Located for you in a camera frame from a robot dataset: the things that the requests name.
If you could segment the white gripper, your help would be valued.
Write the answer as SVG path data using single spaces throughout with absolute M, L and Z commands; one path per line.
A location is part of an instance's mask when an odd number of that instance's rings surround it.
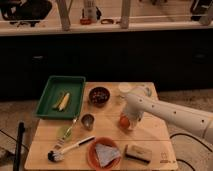
M 129 130 L 134 130 L 143 117 L 143 111 L 134 109 L 129 105 L 124 107 L 123 114 L 127 116 L 129 120 L 131 120 Z

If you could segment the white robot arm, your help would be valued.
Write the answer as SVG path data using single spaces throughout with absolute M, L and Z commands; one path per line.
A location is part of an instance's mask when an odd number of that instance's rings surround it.
M 143 86 L 127 92 L 124 99 L 123 113 L 130 120 L 138 120 L 148 112 L 213 144 L 213 113 L 156 100 Z

